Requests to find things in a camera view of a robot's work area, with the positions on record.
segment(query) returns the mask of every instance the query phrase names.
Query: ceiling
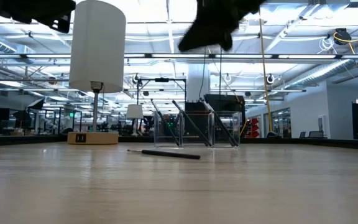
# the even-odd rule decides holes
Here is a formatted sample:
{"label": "ceiling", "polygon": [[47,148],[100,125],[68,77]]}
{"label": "ceiling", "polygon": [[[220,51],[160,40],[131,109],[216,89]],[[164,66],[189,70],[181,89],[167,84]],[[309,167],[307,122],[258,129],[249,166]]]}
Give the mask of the ceiling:
{"label": "ceiling", "polygon": [[[161,53],[179,54],[177,45],[196,15],[195,0],[106,0],[117,6],[126,15],[126,53]],[[353,39],[358,39],[358,8],[346,8],[345,4],[309,6],[308,1],[294,1],[290,4],[264,4],[261,7],[263,19],[263,44],[266,54],[349,54],[348,45],[333,44],[328,50],[321,46],[327,34],[333,34],[335,28],[346,28]],[[71,51],[72,27],[69,34],[61,34],[49,29],[37,21],[22,24],[0,17],[0,38],[10,44],[30,47],[37,54],[69,54]],[[261,54],[259,15],[247,15],[241,22],[240,29],[233,33],[234,46],[229,54]],[[204,49],[192,53],[203,54]],[[219,54],[216,46],[208,48],[208,53]],[[67,79],[70,73],[69,60],[56,60],[60,66],[31,66],[32,78],[56,77]],[[190,63],[203,63],[202,60],[154,60],[152,58],[133,58],[125,62],[124,88],[134,88],[132,78],[138,73],[142,78],[186,78]],[[266,73],[274,75],[276,82],[287,82],[298,75],[327,63],[317,60],[291,62],[267,61]],[[0,66],[24,74],[25,67],[14,64],[13,60],[0,60]],[[219,83],[219,73],[231,77],[230,88],[263,88],[263,64],[261,60],[223,61],[208,60],[205,65],[211,72],[211,88]],[[38,83],[45,88],[69,88],[67,82],[59,85]],[[150,82],[148,88],[175,88],[177,83]],[[106,95],[111,103],[135,102],[133,93]],[[182,91],[150,93],[147,98],[184,99]]]}

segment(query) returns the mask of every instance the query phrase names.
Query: white wall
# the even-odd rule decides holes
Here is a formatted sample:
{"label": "white wall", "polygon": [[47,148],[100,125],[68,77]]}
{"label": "white wall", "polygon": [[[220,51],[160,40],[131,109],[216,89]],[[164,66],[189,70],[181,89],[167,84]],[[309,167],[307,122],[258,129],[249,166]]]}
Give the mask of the white wall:
{"label": "white wall", "polygon": [[331,138],[353,140],[352,102],[358,99],[358,83],[328,85],[327,91]]}
{"label": "white wall", "polygon": [[18,95],[16,92],[9,92],[8,97],[0,95],[0,107],[15,110],[24,110],[26,106],[39,98],[30,95]]}
{"label": "white wall", "polygon": [[[328,98],[326,82],[319,83],[317,87],[305,88],[306,93],[290,93],[285,101],[271,101],[271,111],[278,111],[285,108],[291,110],[291,135],[298,138],[302,131],[318,131],[318,118],[325,115],[327,121],[326,135],[331,137],[329,128]],[[267,113],[266,106],[258,106],[249,109],[246,113],[248,118]]]}

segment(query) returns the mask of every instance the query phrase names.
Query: white lamp shade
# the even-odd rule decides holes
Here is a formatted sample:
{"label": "white lamp shade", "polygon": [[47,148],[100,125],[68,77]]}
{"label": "white lamp shade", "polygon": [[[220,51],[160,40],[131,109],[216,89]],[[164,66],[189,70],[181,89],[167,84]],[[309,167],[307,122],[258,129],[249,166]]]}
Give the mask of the white lamp shade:
{"label": "white lamp shade", "polygon": [[142,105],[128,105],[127,119],[142,119],[143,108]]}
{"label": "white lamp shade", "polygon": [[71,45],[70,86],[92,91],[104,83],[105,93],[122,91],[126,18],[109,3],[80,2],[75,10]]}

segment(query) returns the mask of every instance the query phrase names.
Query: wooden lamp base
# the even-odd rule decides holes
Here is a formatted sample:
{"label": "wooden lamp base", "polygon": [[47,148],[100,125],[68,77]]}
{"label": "wooden lamp base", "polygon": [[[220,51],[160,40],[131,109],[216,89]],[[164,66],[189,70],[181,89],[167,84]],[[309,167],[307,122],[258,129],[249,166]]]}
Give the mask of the wooden lamp base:
{"label": "wooden lamp base", "polygon": [[68,133],[68,144],[79,145],[110,145],[118,144],[118,133]]}

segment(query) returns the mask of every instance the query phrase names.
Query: table surface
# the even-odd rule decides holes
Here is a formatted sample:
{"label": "table surface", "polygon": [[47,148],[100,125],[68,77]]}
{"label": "table surface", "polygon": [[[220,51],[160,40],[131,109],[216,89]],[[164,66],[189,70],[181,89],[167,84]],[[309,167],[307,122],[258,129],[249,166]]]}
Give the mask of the table surface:
{"label": "table surface", "polygon": [[0,223],[357,223],[358,150],[153,144],[0,147]]}

